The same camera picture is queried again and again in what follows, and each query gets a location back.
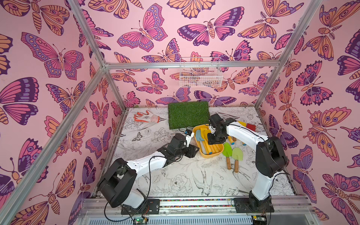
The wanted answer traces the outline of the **green trowel wooden handle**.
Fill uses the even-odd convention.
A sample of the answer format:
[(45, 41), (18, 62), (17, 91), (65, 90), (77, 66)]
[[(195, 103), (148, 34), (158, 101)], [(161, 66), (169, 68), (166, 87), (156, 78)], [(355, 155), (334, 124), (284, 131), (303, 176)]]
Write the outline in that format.
[(226, 158), (226, 166), (227, 166), (227, 169), (228, 170), (231, 170), (231, 161), (230, 161), (230, 158), (232, 157), (232, 148), (231, 148), (231, 145), (227, 142), (225, 142), (223, 144), (224, 146), (224, 149), (222, 151), (222, 154), (225, 156)]

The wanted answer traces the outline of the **light blue shovel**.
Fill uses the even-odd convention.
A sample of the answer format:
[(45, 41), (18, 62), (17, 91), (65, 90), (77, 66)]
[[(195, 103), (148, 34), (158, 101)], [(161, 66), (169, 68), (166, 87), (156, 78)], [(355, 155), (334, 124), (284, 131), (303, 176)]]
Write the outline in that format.
[(201, 152), (204, 155), (211, 155), (212, 154), (212, 152), (208, 152), (207, 148), (204, 146), (204, 139), (202, 137), (201, 130), (196, 131), (196, 140), (200, 143), (200, 149), (201, 149)]

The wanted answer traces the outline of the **yellow plastic storage box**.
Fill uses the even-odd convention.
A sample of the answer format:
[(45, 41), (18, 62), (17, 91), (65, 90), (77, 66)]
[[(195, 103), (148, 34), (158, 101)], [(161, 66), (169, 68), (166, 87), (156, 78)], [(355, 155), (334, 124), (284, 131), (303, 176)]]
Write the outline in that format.
[(199, 125), (193, 128), (195, 134), (194, 139), (197, 146), (200, 149), (200, 155), (204, 158), (212, 158), (222, 154), (224, 150), (223, 144), (209, 145), (208, 134), (211, 134), (211, 130), (207, 125)]

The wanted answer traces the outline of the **yellow green narrow trowel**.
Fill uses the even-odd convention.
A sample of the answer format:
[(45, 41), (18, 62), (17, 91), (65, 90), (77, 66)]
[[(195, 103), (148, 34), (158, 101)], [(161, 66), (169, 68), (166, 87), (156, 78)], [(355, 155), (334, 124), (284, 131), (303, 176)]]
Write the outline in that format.
[(235, 162), (234, 162), (234, 172), (238, 173), (239, 172), (239, 162), (243, 161), (243, 151), (238, 147), (233, 148), (233, 150), (232, 150), (232, 158), (235, 160)]

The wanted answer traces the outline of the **red shovel wooden handle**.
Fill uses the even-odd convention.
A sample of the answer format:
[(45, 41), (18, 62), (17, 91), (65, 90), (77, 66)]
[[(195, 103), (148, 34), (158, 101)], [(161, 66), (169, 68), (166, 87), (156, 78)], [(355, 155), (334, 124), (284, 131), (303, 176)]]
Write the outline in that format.
[(247, 123), (247, 124), (246, 124), (246, 127), (247, 127), (248, 129), (256, 132), (256, 129), (257, 129), (256, 125)]

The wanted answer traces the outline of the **green shovel yellow handle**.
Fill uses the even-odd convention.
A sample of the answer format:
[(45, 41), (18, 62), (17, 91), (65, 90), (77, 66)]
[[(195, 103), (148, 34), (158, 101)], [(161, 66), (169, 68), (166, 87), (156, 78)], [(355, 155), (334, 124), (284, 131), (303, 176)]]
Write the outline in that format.
[(231, 145), (234, 145), (234, 144), (235, 144), (235, 142), (234, 142), (234, 140), (233, 140), (233, 138), (232, 138), (231, 136), (228, 136), (228, 140), (229, 140), (229, 143), (230, 143)]

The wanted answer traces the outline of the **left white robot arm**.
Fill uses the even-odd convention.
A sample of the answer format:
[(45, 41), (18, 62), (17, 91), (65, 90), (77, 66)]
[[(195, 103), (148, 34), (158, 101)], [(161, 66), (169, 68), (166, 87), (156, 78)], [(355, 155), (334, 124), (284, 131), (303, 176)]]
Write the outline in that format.
[(195, 157), (199, 147), (191, 144), (193, 137), (194, 133), (187, 129), (185, 134), (176, 133), (170, 143), (151, 155), (130, 161), (116, 159), (99, 179), (98, 190), (112, 208), (121, 205), (141, 208), (148, 197), (135, 190), (136, 180), (154, 170), (181, 161), (183, 157)]

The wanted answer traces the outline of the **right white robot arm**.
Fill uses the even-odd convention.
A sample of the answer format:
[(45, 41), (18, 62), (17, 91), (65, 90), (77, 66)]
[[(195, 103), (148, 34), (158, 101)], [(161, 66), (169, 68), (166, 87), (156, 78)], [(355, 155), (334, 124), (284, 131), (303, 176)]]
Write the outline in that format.
[(237, 213), (274, 212), (270, 190), (274, 179), (287, 165), (287, 158), (279, 138), (256, 133), (233, 119), (209, 120), (211, 133), (209, 144), (225, 143), (228, 137), (235, 137), (256, 151), (255, 165), (257, 179), (247, 198), (235, 198)]

